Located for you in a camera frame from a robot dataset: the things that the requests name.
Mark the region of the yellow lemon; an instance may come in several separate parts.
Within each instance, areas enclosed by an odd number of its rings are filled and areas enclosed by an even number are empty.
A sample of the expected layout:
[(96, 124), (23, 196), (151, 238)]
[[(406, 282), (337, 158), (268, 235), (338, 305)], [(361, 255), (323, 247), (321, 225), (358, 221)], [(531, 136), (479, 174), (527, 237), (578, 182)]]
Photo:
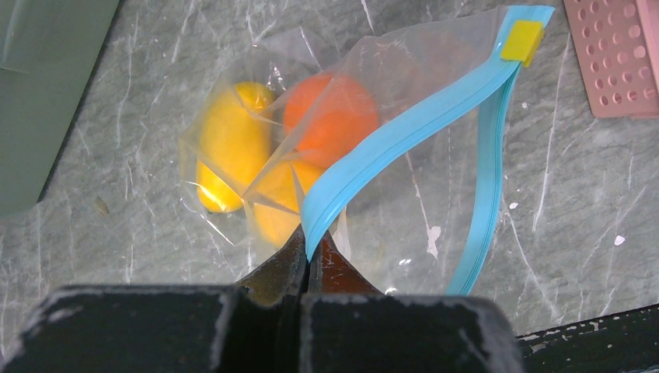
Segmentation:
[(261, 237), (280, 249), (301, 222), (294, 176), (296, 176), (304, 199), (315, 181), (325, 169), (301, 159), (283, 161), (277, 164), (260, 181), (257, 190), (273, 202), (286, 207), (292, 213), (263, 204), (253, 205), (253, 215)]

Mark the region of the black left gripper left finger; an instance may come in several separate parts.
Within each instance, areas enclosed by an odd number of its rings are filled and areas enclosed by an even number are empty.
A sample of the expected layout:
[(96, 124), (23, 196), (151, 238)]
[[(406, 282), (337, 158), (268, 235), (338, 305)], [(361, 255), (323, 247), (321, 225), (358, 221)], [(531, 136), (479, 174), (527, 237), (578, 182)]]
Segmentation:
[(296, 229), (233, 284), (87, 284), (51, 292), (3, 372), (294, 372), (309, 265)]

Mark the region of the pink plastic basket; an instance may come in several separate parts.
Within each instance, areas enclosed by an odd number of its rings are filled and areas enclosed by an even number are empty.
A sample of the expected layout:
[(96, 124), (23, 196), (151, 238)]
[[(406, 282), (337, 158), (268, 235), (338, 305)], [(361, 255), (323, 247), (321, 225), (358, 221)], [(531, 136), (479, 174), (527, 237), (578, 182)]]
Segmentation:
[(658, 2), (565, 1), (591, 112), (658, 117)]

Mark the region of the grey green storage box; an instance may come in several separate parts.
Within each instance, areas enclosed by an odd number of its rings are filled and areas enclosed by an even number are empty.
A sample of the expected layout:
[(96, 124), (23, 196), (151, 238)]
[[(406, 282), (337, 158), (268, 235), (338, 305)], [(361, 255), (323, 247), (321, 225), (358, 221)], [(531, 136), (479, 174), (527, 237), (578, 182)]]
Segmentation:
[(1, 3), (1, 214), (40, 199), (117, 1)]

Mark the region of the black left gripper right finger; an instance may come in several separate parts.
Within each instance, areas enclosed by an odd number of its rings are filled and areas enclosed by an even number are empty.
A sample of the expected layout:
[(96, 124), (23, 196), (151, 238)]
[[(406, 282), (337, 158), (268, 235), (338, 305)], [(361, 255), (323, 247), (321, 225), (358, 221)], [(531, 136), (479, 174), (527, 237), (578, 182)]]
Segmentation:
[(301, 299), (302, 372), (523, 372), (511, 324), (491, 300), (384, 295), (323, 237)]

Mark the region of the orange fruit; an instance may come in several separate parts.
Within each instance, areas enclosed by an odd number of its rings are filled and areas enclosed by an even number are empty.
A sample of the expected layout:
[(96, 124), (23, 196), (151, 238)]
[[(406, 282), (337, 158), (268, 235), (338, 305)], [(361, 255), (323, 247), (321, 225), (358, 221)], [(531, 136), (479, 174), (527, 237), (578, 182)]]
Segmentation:
[(296, 146), (312, 164), (328, 168), (379, 127), (370, 92), (349, 75), (317, 74), (298, 83), (284, 108), (284, 131), (307, 126)]

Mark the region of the yellow mango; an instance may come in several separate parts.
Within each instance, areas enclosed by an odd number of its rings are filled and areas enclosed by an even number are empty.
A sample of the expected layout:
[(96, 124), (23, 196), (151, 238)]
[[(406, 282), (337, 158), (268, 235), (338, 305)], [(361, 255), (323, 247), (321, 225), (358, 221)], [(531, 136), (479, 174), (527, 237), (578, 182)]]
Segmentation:
[(270, 157), (274, 93), (257, 82), (240, 82), (218, 94), (200, 131), (206, 162), (197, 163), (197, 195), (213, 213), (242, 208), (241, 195)]

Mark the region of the clear zip top bag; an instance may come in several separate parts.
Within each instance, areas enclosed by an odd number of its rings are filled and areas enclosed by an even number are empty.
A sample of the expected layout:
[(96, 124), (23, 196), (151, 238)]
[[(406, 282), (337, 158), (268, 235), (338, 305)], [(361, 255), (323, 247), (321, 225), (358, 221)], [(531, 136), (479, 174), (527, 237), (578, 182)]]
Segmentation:
[[(308, 162), (296, 149), (307, 126), (284, 131), (291, 90), (313, 75), (349, 75), (372, 95), (379, 127), (323, 168), (303, 200), (294, 176), (305, 255), (312, 258), (330, 236), (340, 254), (385, 292), (467, 295), (497, 229), (514, 86), (554, 11), (499, 5), (362, 36), (350, 47), (332, 46), (327, 32), (304, 26), (255, 42), (220, 73), (179, 137), (187, 205), (230, 246), (246, 249), (249, 261), (277, 252), (261, 237), (253, 205), (292, 213), (257, 190), (280, 162)], [(240, 82), (261, 83), (274, 93), (265, 109), (272, 114), (270, 157), (241, 195), (242, 208), (213, 213), (197, 195), (197, 163), (207, 161), (201, 125), (218, 94)]]

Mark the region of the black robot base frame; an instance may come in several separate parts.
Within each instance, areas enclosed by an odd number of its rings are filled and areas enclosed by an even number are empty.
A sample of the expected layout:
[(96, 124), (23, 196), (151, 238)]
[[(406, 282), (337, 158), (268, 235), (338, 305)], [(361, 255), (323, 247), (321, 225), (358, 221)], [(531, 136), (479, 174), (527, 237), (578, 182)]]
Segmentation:
[(658, 305), (518, 337), (528, 372), (657, 372)]

